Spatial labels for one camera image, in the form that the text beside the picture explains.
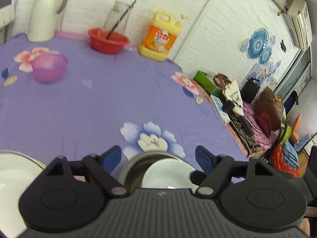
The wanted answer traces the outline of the stainless steel bowl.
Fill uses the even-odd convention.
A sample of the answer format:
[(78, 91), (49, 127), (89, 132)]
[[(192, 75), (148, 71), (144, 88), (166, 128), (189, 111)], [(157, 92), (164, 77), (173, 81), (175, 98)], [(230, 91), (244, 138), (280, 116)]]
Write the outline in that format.
[(133, 157), (128, 161), (128, 163), (125, 164), (119, 175), (119, 182), (122, 183), (130, 193), (132, 193), (135, 189), (141, 188), (142, 179), (146, 170), (153, 163), (165, 158), (173, 158), (187, 163), (179, 156), (175, 156), (166, 152), (155, 151), (142, 153)]

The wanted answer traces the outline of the white floral plate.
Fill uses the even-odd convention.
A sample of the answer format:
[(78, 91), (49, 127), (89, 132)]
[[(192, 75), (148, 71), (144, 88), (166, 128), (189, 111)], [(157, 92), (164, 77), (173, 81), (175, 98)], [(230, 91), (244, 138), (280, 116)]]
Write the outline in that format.
[(26, 226), (19, 213), (20, 196), (46, 168), (43, 163), (16, 151), (1, 151), (1, 233), (18, 237)]

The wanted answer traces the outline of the purple plastic bowl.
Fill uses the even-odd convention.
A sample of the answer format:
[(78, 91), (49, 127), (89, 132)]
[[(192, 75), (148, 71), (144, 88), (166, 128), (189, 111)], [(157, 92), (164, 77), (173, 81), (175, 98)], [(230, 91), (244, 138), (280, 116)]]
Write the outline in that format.
[(31, 61), (33, 75), (40, 83), (60, 80), (67, 68), (68, 59), (62, 54), (44, 53)]

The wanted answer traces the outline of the white tote bag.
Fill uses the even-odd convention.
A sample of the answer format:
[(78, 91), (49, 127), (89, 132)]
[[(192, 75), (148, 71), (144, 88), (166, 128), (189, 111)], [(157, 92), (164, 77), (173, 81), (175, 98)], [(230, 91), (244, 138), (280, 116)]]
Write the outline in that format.
[(223, 95), (227, 101), (231, 101), (234, 104), (233, 112), (236, 115), (244, 116), (243, 112), (243, 100), (241, 97), (240, 89), (236, 80), (226, 84), (223, 89)]

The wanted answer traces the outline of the purple floral tablecloth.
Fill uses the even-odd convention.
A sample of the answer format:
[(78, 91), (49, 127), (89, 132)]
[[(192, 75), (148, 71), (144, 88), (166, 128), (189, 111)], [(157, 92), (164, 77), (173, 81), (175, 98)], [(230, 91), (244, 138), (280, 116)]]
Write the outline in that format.
[(80, 160), (118, 145), (115, 177), (133, 157), (152, 151), (195, 169), (197, 146), (246, 160), (217, 109), (173, 80), (180, 72), (174, 62), (155, 63), (131, 49), (102, 54), (76, 39), (55, 38), (42, 47), (68, 59), (56, 82), (40, 83), (18, 68), (18, 55), (38, 55), (40, 45), (19, 35), (1, 46), (1, 69), (17, 77), (1, 86), (1, 149), (49, 164), (58, 155)]

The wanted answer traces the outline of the brown bag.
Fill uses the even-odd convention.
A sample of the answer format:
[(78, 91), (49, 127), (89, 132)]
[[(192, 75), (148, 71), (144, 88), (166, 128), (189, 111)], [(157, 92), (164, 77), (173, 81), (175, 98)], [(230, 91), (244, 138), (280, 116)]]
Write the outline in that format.
[(253, 104), (253, 110), (257, 115), (266, 113), (269, 116), (272, 131), (280, 129), (283, 120), (284, 104), (269, 87), (266, 87), (260, 93), (257, 101)]

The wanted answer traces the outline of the green box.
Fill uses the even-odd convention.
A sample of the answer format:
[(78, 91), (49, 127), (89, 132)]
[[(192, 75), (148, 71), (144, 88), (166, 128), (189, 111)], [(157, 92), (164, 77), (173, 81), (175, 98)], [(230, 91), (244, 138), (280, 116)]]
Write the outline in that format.
[(209, 95), (215, 92), (217, 87), (203, 71), (197, 71), (193, 78)]

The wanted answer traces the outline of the red plastic basket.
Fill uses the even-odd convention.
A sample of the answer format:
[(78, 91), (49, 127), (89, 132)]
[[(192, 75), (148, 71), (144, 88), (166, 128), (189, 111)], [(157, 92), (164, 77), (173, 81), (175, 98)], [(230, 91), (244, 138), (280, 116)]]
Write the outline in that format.
[(124, 46), (130, 44), (129, 38), (125, 35), (113, 32), (107, 39), (108, 34), (109, 31), (104, 31), (101, 28), (89, 29), (88, 35), (90, 37), (91, 48), (101, 53), (116, 54), (119, 53)]

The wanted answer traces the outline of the yellow dish soap bottle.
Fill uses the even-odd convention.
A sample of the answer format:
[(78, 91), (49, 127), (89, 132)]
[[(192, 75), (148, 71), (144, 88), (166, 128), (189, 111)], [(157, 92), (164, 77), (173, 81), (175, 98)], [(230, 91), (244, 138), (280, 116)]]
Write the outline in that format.
[(152, 17), (147, 33), (139, 45), (140, 55), (159, 62), (167, 59), (183, 28), (183, 20), (190, 19), (181, 14), (180, 20), (174, 21), (170, 13), (158, 10)]

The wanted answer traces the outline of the black straw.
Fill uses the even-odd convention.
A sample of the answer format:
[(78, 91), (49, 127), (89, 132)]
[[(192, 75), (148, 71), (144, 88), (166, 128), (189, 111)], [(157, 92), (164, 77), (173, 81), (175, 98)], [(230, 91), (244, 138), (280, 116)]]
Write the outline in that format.
[(120, 1), (115, 1), (114, 6), (107, 15), (106, 21), (104, 23), (103, 29), (107, 32), (106, 39), (109, 39), (113, 33), (120, 28), (119, 34), (124, 35), (128, 17), (134, 8), (137, 0), (134, 0), (131, 4), (127, 4)]

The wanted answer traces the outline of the white thermos jug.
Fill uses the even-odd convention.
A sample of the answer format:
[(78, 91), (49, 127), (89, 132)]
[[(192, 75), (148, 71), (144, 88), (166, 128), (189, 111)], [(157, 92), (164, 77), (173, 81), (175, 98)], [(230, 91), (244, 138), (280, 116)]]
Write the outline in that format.
[(53, 39), (57, 18), (68, 0), (35, 0), (31, 12), (27, 39), (30, 42), (46, 42)]

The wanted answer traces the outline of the clear glass jar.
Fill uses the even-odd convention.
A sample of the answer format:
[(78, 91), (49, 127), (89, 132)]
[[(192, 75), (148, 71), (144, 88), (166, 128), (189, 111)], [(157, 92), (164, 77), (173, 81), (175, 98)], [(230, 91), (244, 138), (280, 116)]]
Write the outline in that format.
[(106, 31), (106, 32), (111, 31), (111, 29), (119, 21), (118, 25), (116, 26), (116, 28), (114, 29), (113, 32), (120, 34), (120, 35), (124, 35), (125, 30), (126, 30), (126, 26), (127, 26), (127, 22), (128, 22), (128, 18), (129, 18), (129, 15), (131, 13), (131, 9), (128, 10), (129, 7), (130, 7), (130, 5), (128, 3), (124, 3), (121, 1), (115, 1), (112, 9), (110, 10), (110, 12), (106, 16), (106, 20), (105, 20), (103, 27), (102, 27), (103, 31)]

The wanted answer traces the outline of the white air conditioner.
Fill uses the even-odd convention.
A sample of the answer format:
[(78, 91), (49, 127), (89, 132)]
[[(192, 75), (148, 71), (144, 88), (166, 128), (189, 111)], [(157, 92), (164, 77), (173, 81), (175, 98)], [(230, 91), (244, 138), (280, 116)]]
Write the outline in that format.
[(306, 1), (287, 0), (283, 16), (294, 45), (302, 51), (307, 50), (312, 42), (312, 28)]

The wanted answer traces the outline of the white water dispenser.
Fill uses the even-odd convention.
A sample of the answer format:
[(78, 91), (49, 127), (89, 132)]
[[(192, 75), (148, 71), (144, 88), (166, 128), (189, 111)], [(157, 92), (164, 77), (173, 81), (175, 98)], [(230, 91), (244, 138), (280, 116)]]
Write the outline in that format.
[(1, 0), (1, 45), (5, 43), (5, 28), (15, 19), (14, 0)]

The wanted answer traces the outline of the blue paper wall decorations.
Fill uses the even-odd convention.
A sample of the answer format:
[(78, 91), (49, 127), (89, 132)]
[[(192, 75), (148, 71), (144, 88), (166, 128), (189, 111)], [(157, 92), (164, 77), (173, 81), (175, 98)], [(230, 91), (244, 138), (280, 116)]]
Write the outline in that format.
[(281, 60), (273, 61), (272, 59), (275, 44), (276, 37), (267, 29), (261, 28), (251, 34), (241, 46), (240, 51), (263, 67), (267, 75), (272, 75), (281, 65)]

